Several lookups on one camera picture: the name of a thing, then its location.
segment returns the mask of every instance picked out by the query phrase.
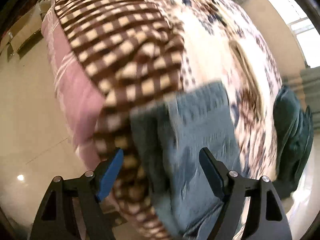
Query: window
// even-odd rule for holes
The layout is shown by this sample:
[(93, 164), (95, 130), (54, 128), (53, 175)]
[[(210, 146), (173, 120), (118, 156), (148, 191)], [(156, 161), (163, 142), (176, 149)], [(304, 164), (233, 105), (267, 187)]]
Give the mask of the window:
[(320, 35), (295, 0), (269, 0), (299, 43), (307, 64), (320, 66)]

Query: pink fabric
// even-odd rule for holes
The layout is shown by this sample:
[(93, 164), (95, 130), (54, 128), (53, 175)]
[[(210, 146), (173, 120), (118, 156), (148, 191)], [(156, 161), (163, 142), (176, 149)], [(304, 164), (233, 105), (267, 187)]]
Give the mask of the pink fabric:
[(44, 18), (41, 33), (48, 44), (56, 95), (67, 120), (74, 148), (85, 166), (94, 170), (100, 159), (92, 135), (103, 105), (103, 96), (87, 78), (71, 51), (52, 7)]

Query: open cardboard box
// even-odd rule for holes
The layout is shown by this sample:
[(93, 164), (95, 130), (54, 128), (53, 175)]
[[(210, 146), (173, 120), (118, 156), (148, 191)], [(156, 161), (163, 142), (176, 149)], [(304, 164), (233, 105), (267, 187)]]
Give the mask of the open cardboard box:
[(0, 44), (0, 51), (10, 43), (14, 52), (18, 52), (22, 45), (38, 30), (41, 29), (41, 15), (50, 8), (50, 0), (41, 0), (33, 6), (30, 11), (16, 21)]

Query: dark teal garment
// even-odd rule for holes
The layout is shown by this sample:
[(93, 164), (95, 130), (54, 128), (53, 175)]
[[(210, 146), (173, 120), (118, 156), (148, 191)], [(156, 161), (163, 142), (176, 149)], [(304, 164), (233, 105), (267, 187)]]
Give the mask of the dark teal garment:
[(313, 142), (312, 114), (309, 106), (304, 113), (294, 92), (283, 86), (274, 103), (273, 118), (278, 144), (278, 177), (273, 184), (283, 199), (297, 189), (307, 164)]
[(229, 170), (242, 174), (240, 153), (221, 82), (132, 113), (131, 130), (150, 181), (156, 213), (174, 238), (207, 239), (222, 202), (199, 163), (208, 147)]

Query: metal screw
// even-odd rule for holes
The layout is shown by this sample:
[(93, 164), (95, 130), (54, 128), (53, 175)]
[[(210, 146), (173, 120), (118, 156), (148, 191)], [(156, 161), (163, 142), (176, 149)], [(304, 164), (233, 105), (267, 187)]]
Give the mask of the metal screw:
[(60, 176), (55, 176), (54, 178), (53, 178), (53, 181), (54, 182), (59, 182), (61, 180), (61, 177)]
[(93, 176), (93, 171), (86, 171), (85, 172), (85, 176), (88, 177), (88, 178), (92, 177)]
[(268, 176), (262, 176), (262, 180), (263, 180), (264, 182), (269, 182), (269, 181), (270, 181), (270, 179), (269, 179)]
[(236, 176), (238, 176), (238, 172), (236, 172), (236, 171), (230, 171), (229, 174), (230, 174), (231, 177), (234, 177), (234, 178)]

